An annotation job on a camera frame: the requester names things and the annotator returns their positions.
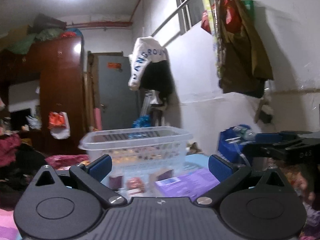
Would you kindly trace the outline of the black power adapter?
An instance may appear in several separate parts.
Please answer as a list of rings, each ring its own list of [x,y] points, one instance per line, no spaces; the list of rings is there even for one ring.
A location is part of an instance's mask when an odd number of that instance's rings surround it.
[[[272,122],[273,115],[273,108],[269,105],[263,105],[259,113],[259,120],[261,120],[264,124],[270,124]]]

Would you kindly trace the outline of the black hanging garment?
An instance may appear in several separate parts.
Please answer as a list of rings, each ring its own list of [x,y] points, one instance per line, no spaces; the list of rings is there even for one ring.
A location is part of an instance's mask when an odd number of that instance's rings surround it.
[[[174,90],[169,62],[149,63],[141,78],[140,88],[158,91],[160,98],[167,98]]]

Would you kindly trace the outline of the pink floral bedding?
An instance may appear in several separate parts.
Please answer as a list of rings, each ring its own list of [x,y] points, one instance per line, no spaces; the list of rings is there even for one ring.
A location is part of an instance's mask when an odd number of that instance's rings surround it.
[[[89,156],[86,154],[80,155],[53,155],[45,159],[48,165],[56,170],[68,170],[76,164],[88,165],[90,163]]]

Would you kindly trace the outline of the red hanging plastic bag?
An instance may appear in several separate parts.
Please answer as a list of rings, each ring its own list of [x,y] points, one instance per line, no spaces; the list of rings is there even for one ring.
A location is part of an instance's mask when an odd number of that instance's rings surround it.
[[[233,34],[240,32],[242,19],[235,0],[220,0],[220,16],[228,32]]]

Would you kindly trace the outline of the metal clothes rod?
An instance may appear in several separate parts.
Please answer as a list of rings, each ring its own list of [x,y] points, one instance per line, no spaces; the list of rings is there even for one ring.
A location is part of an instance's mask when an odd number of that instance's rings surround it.
[[[180,10],[182,10],[190,0],[184,0],[177,8],[175,11],[173,11],[167,18],[166,20],[151,34],[152,37],[155,37],[161,29],[176,15]]]

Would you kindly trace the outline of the red-brown wooden wardrobe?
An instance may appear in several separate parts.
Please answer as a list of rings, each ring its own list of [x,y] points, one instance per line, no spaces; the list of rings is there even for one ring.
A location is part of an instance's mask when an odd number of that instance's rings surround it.
[[[36,135],[47,155],[76,155],[86,132],[83,89],[83,39],[57,38],[31,45],[26,55],[1,52],[1,88],[38,79],[42,127]],[[49,130],[49,113],[67,113],[70,136],[55,139]]]

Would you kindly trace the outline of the clear plastic laundry basket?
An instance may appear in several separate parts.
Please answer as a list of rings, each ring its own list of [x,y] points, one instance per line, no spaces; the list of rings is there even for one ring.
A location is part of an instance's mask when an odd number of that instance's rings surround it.
[[[157,126],[87,133],[79,142],[90,161],[108,154],[111,175],[146,178],[163,168],[181,171],[193,135],[181,128]]]

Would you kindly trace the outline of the blue plastic bag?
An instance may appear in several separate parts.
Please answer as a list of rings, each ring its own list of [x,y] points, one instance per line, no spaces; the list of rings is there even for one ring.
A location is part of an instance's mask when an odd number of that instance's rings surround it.
[[[132,124],[132,128],[145,128],[145,127],[151,127],[150,115],[140,116]]]

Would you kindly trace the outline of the blue storage box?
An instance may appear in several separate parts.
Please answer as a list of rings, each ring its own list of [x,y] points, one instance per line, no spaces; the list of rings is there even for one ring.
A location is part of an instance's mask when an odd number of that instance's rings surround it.
[[[255,133],[250,126],[240,124],[220,132],[217,151],[231,163],[252,166],[253,158],[243,154],[245,145],[280,141],[281,136],[278,133]]]

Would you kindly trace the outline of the red ceiling pipe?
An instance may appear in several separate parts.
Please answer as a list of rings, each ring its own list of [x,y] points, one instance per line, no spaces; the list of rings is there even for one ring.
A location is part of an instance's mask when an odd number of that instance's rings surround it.
[[[128,21],[95,21],[95,22],[86,22],[86,23],[71,23],[67,25],[67,28],[78,28],[78,29],[90,29],[90,28],[128,28],[133,24],[132,20],[135,15],[135,12],[142,0],[138,0],[134,10]]]

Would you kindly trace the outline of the orange white hanging bag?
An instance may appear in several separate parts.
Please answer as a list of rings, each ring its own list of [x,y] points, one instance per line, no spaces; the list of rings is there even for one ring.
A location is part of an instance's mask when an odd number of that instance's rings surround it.
[[[66,112],[49,113],[49,130],[54,139],[64,140],[70,137],[71,130]]]

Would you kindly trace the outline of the maroon clothes pile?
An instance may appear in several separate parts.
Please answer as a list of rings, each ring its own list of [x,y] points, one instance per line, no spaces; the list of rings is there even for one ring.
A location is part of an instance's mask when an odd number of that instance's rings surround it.
[[[18,134],[12,134],[0,142],[0,167],[5,167],[16,161],[17,148],[21,145]]]

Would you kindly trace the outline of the white jacket blue letters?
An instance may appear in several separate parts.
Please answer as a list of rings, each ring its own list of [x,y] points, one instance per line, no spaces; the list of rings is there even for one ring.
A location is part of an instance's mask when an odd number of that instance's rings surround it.
[[[167,60],[165,49],[152,36],[136,39],[133,52],[129,55],[131,76],[129,89],[136,91],[140,87],[142,76],[150,63]]]

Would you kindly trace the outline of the purple paper booklet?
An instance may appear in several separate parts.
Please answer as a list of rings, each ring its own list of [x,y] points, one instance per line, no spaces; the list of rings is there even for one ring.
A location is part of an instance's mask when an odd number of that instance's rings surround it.
[[[189,197],[192,201],[219,185],[218,179],[207,168],[155,182],[163,197]]]

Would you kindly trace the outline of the green bag on wardrobe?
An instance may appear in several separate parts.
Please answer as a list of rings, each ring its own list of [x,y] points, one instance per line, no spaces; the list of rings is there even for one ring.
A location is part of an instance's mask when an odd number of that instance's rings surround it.
[[[62,33],[64,33],[64,30],[60,28],[44,29],[38,34],[28,34],[22,40],[8,46],[6,50],[14,54],[26,55],[35,42],[53,40],[58,38]]]

